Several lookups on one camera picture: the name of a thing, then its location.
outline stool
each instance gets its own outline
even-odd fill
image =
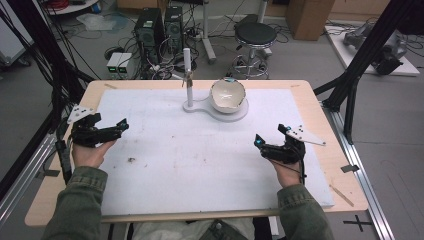
[[[246,79],[264,74],[269,79],[268,64],[264,58],[256,55],[256,50],[269,48],[274,44],[277,38],[274,29],[263,23],[243,23],[236,28],[235,37],[241,46],[249,47],[250,51],[247,59],[243,55],[237,56],[230,68],[244,75]]]

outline white bowl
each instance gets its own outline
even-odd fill
[[[235,113],[246,97],[243,84],[234,78],[224,78],[216,81],[210,91],[209,100],[212,106],[222,113]]]

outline person's left hand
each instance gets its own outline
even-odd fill
[[[72,157],[74,159],[75,167],[93,167],[99,168],[104,161],[104,156],[110,147],[115,144],[115,141],[105,142],[96,148],[83,147],[78,144],[73,144]]]

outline hand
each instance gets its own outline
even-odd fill
[[[277,171],[278,182],[281,186],[289,187],[300,184],[300,165],[299,162],[294,164],[283,164],[275,160],[269,160]]]
[[[115,144],[115,141],[103,143],[97,148],[83,147],[78,144],[73,144],[72,157],[75,167],[93,167],[99,168],[104,161],[104,156],[107,150]]]

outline black stool seat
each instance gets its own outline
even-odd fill
[[[235,32],[236,38],[246,44],[267,45],[277,38],[274,29],[263,23],[244,23],[238,26]]]

